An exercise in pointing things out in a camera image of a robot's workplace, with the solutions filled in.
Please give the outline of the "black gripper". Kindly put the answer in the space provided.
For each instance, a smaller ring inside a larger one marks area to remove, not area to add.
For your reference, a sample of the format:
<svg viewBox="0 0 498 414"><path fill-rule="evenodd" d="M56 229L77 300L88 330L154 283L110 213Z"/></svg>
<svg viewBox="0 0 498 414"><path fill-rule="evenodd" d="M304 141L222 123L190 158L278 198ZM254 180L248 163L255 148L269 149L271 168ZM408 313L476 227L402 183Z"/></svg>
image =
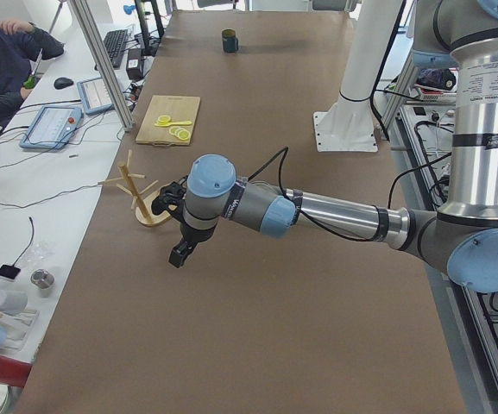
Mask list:
<svg viewBox="0 0 498 414"><path fill-rule="evenodd" d="M184 266L187 258L192 254L197 245L208 241L213 236L214 231L215 227L196 229L183 220L180 223L182 238L180 243L172 248L168 262L174 267Z"/></svg>

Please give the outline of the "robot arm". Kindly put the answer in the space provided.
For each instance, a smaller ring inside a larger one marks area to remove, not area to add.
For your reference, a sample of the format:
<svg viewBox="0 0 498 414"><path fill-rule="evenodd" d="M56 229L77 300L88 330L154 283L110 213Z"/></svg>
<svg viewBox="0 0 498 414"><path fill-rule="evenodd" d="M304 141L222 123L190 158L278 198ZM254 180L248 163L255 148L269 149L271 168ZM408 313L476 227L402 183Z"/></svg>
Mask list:
<svg viewBox="0 0 498 414"><path fill-rule="evenodd" d="M208 240L220 218L280 237L309 223L355 242L385 242L476 292L498 292L498 1L421 1L413 50L433 66L449 54L459 67L451 176L437 211L393 210L255 184L221 155L194 161L184 185L153 202L179 221L175 267Z"/></svg>

